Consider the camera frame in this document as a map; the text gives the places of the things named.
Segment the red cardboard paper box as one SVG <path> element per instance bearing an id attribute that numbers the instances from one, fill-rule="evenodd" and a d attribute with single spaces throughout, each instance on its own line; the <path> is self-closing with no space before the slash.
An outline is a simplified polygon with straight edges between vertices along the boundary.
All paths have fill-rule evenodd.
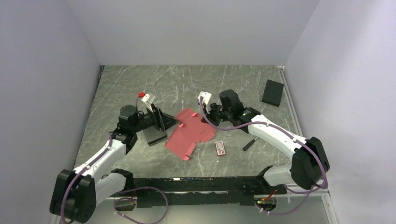
<path id="1" fill-rule="evenodd" d="M 165 142 L 165 147 L 180 159 L 187 161 L 200 142 L 215 137 L 215 128 L 201 121 L 200 113 L 185 108 L 176 115 L 179 123 Z"/>

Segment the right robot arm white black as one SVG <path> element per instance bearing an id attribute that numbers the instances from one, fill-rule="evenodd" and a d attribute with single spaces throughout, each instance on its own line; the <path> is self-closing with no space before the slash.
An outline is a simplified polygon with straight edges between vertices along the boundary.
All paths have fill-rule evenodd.
<path id="1" fill-rule="evenodd" d="M 226 90 L 219 95 L 221 103 L 212 102 L 212 95 L 200 92 L 198 103 L 203 122 L 220 129 L 220 122 L 230 122 L 229 131 L 239 129 L 266 141 L 284 155 L 290 162 L 282 166 L 268 166 L 259 175 L 257 187 L 264 194 L 275 187 L 296 184 L 305 193 L 326 189 L 326 173 L 330 169 L 329 161 L 322 142 L 311 137 L 291 133 L 278 126 L 252 107 L 245 107 L 234 90 Z"/>

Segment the black box near left arm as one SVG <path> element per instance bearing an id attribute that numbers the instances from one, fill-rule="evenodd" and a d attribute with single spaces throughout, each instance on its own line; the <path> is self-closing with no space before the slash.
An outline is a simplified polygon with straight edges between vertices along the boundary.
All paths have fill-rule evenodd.
<path id="1" fill-rule="evenodd" d="M 167 133 L 165 131 L 157 130 L 154 127 L 144 129 L 143 134 L 150 147 L 167 139 Z"/>

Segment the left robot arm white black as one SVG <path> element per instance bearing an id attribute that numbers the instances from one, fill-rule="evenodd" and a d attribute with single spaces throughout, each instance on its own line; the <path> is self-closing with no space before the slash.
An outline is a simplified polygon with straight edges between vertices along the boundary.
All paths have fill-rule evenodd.
<path id="1" fill-rule="evenodd" d="M 96 206 L 114 194 L 128 196 L 137 191 L 133 173 L 109 168 L 126 156 L 138 140 L 137 133 L 150 128 L 166 134 L 178 124 L 175 117 L 151 104 L 146 113 L 134 105 L 120 109 L 116 128 L 109 133 L 104 146 L 90 159 L 73 170 L 62 170 L 56 179 L 49 206 L 51 214 L 60 216 L 60 223 L 86 223 Z"/>

